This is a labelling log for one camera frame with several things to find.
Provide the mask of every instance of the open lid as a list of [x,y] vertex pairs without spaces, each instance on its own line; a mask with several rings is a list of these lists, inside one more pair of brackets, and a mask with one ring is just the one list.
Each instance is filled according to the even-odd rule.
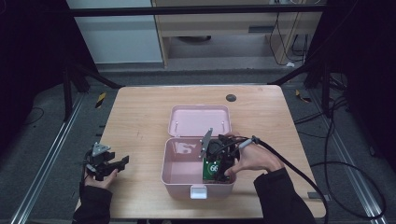
[[172,108],[168,132],[172,136],[212,136],[231,131],[230,114],[225,105],[176,105]]

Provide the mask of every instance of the wooden table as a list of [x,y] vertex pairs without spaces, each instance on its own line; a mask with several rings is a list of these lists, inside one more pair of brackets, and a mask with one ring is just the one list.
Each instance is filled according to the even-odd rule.
[[[234,94],[236,101],[228,102],[228,94]],[[260,171],[238,173],[233,193],[226,199],[180,201],[169,196],[161,172],[174,105],[228,106],[233,131],[260,137],[313,179],[278,86],[125,87],[117,95],[101,140],[116,152],[115,160],[130,156],[130,163],[111,186],[113,218],[262,217],[253,186]],[[292,170],[289,174],[314,216],[323,217],[321,201],[308,199],[307,192],[313,189]]]

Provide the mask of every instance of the black sleeve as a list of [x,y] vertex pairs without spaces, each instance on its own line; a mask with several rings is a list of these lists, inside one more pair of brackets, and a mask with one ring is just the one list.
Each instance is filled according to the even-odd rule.
[[285,168],[260,175],[254,181],[254,187],[260,198],[265,223],[316,224],[308,206],[294,190]]
[[112,196],[107,189],[86,186],[80,199],[81,206],[73,215],[73,224],[107,224],[110,221]]

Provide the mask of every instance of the pink box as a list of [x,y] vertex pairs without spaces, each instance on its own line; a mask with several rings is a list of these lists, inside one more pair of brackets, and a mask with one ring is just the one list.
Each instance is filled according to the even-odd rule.
[[212,128],[212,136],[231,131],[225,105],[177,105],[169,121],[163,156],[162,181],[169,194],[178,199],[225,198],[233,190],[229,184],[204,184],[200,140]]

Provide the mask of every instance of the hand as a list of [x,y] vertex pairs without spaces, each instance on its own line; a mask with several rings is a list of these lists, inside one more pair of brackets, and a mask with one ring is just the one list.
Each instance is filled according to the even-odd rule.
[[93,178],[92,175],[88,175],[87,172],[85,172],[85,186],[93,186],[97,187],[100,189],[108,189],[110,187],[111,183],[113,180],[117,177],[117,172],[119,170],[115,169],[108,177],[106,177],[103,181],[98,181]]
[[[226,136],[240,136],[239,133],[227,133]],[[239,162],[225,171],[225,175],[234,176],[242,170],[266,170],[273,172],[285,167],[285,164],[268,149],[254,143],[239,149]]]

